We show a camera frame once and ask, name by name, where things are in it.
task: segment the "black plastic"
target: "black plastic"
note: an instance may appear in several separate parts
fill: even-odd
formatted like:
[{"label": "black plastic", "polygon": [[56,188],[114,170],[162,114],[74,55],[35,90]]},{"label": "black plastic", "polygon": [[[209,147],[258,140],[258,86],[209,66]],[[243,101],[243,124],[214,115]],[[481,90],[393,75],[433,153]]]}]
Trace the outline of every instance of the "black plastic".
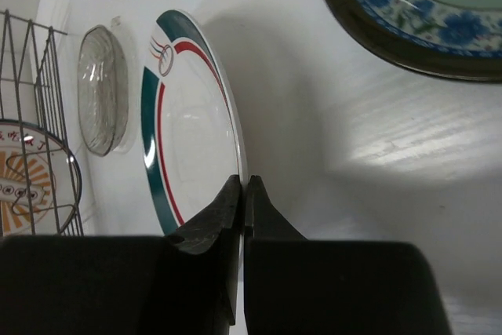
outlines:
[{"label": "black plastic", "polygon": [[450,334],[431,269],[398,242],[306,240],[251,177],[244,307],[249,335]]},{"label": "black plastic", "polygon": [[220,335],[235,323],[241,184],[167,237],[6,239],[0,333]]}]

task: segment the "glass plate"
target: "glass plate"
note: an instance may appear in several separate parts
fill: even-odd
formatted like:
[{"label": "glass plate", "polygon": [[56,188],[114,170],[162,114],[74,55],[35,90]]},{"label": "glass plate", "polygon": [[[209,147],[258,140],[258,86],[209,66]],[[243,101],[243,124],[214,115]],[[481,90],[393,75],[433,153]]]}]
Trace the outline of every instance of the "glass plate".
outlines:
[{"label": "glass plate", "polygon": [[87,148],[105,156],[127,126],[127,63],[117,38],[103,25],[88,31],[78,61],[78,119]]}]

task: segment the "plate with blue floral border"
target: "plate with blue floral border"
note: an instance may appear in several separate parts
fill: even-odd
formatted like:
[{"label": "plate with blue floral border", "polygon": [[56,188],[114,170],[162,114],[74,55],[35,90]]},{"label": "plate with blue floral border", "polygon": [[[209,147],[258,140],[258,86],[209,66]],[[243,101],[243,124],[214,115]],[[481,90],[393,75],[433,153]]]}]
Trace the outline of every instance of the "plate with blue floral border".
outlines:
[{"label": "plate with blue floral border", "polygon": [[144,165],[164,234],[210,204],[246,153],[221,62],[196,21],[164,12],[147,44],[141,90]]},{"label": "plate with blue floral border", "polygon": [[80,168],[62,140],[31,123],[0,119],[0,235],[62,234],[81,195]]},{"label": "plate with blue floral border", "polygon": [[502,82],[502,12],[438,0],[326,0],[375,55],[426,75]]}]

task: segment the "orange pattern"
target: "orange pattern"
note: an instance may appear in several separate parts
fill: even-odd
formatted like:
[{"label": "orange pattern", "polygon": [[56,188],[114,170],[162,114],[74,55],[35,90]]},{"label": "orange pattern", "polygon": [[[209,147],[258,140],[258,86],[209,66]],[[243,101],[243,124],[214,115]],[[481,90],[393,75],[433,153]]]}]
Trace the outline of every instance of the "orange pattern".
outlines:
[{"label": "orange pattern", "polygon": [[[35,156],[28,156],[27,166],[32,184],[44,188],[44,199],[38,206],[33,206],[34,220],[37,223],[47,214],[44,209],[52,205],[52,200],[50,202],[47,200],[52,191],[50,176],[43,160]],[[20,153],[0,150],[0,177],[26,182],[24,179],[24,160]],[[4,235],[13,235],[31,226],[30,212],[26,206],[13,206],[11,202],[0,202],[0,213]]]}]

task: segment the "plate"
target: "plate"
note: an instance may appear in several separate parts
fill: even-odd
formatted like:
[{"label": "plate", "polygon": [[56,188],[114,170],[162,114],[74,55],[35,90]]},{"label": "plate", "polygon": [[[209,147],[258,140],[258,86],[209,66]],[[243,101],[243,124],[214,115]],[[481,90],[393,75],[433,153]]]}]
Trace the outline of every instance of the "plate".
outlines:
[{"label": "plate", "polygon": [[502,81],[499,9],[446,0],[326,2],[356,41],[393,64],[444,78]]},{"label": "plate", "polygon": [[144,164],[165,234],[214,200],[232,174],[247,184],[231,88],[201,28],[164,12],[148,42],[141,90]]},{"label": "plate", "polygon": [[117,38],[103,25],[88,31],[78,59],[78,121],[95,155],[113,151],[126,131],[127,63]]},{"label": "plate", "polygon": [[[71,153],[68,158],[63,142],[57,137],[44,133],[29,123],[23,123],[23,129],[35,232],[37,235],[56,234],[54,206],[57,204],[60,231],[63,231],[74,214],[73,205],[80,201],[82,193],[80,169]],[[71,172],[76,192],[73,190]],[[25,177],[20,123],[0,120],[0,211],[3,235],[31,234]]]}]

